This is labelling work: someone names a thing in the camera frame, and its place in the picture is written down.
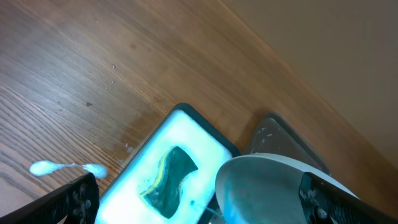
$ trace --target white liquid spill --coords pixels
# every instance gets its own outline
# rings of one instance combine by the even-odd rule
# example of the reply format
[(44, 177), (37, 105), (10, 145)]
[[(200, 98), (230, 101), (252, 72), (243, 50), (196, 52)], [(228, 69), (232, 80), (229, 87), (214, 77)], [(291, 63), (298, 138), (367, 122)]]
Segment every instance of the white liquid spill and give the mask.
[(51, 161), (37, 161), (34, 162), (30, 168), (29, 172), (37, 177), (41, 177), (43, 175), (51, 174), (52, 172), (62, 169), (64, 167), (82, 167), (84, 170), (91, 172), (97, 178), (105, 178), (108, 174), (108, 170), (106, 166), (101, 164), (85, 164), (85, 165), (76, 165), (76, 164), (59, 164)]

